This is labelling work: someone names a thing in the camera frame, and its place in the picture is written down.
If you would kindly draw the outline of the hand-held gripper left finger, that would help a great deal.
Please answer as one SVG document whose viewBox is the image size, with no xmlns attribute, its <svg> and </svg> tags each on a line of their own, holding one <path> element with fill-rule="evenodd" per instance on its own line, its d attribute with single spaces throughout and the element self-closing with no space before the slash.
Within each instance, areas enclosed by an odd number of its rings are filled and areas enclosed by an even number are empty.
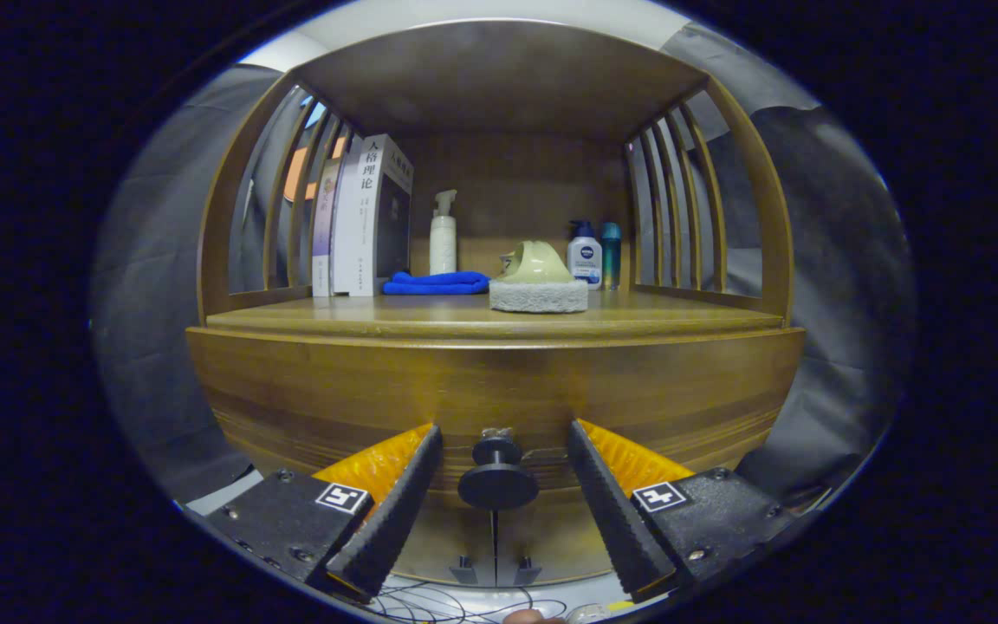
<svg viewBox="0 0 998 624">
<path fill-rule="evenodd" d="M 442 450 L 439 427 L 423 424 L 314 474 L 275 471 L 204 520 L 270 568 L 366 604 L 399 559 Z"/>
</svg>

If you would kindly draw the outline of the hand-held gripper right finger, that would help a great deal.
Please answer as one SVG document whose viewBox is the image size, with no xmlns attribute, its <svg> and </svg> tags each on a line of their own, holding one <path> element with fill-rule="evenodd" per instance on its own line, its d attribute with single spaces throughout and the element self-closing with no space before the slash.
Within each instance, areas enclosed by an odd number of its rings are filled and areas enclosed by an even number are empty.
<svg viewBox="0 0 998 624">
<path fill-rule="evenodd" d="M 570 422 L 567 462 L 635 603 L 716 588 L 791 534 L 797 515 L 725 467 L 693 473 L 668 462 L 626 490 L 607 461 L 612 433 L 595 438 L 593 430 L 582 419 Z"/>
</svg>

